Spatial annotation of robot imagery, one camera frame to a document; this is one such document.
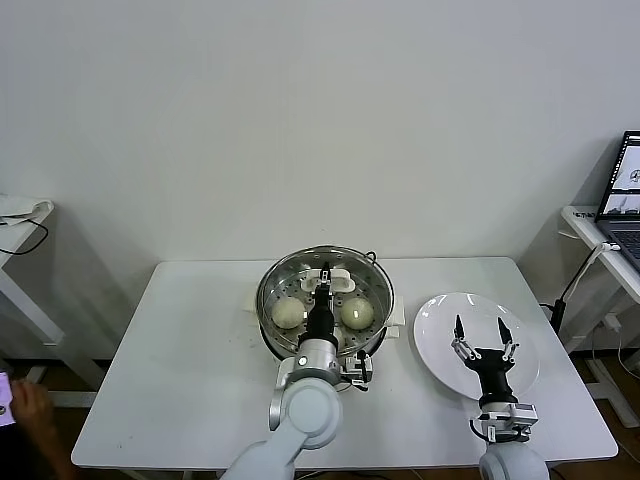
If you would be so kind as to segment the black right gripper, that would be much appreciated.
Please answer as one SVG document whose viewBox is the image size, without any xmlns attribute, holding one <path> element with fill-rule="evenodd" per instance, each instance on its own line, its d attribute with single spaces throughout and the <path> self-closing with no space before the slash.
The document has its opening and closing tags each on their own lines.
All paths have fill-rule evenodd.
<svg viewBox="0 0 640 480">
<path fill-rule="evenodd" d="M 471 346 L 466 340 L 459 315 L 456 316 L 451 347 L 464 365 L 477 374 L 482 392 L 480 401 L 516 401 L 517 398 L 513 395 L 506 374 L 514 366 L 515 352 L 520 344 L 514 341 L 511 330 L 501 317 L 497 318 L 497 322 L 503 345 L 502 351 L 476 350 Z"/>
</svg>

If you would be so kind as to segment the bystander hand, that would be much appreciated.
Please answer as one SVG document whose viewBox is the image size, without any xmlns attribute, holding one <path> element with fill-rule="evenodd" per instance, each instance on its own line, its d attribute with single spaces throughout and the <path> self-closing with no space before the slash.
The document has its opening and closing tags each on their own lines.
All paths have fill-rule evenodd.
<svg viewBox="0 0 640 480">
<path fill-rule="evenodd" d="M 11 410 L 16 423 L 41 451 L 54 445 L 57 428 L 48 390 L 26 379 L 11 382 Z"/>
</svg>

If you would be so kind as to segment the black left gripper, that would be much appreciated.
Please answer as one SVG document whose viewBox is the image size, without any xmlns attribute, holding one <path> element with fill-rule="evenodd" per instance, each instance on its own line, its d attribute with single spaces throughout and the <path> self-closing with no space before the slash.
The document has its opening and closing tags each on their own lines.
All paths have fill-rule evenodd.
<svg viewBox="0 0 640 480">
<path fill-rule="evenodd" d="M 328 262 L 325 262 L 320 269 L 318 283 L 314 290 L 315 303 L 309 312 L 302 341 L 317 339 L 330 343 L 337 342 L 334 335 L 335 319 L 330 308 L 331 296 L 331 267 Z"/>
</svg>

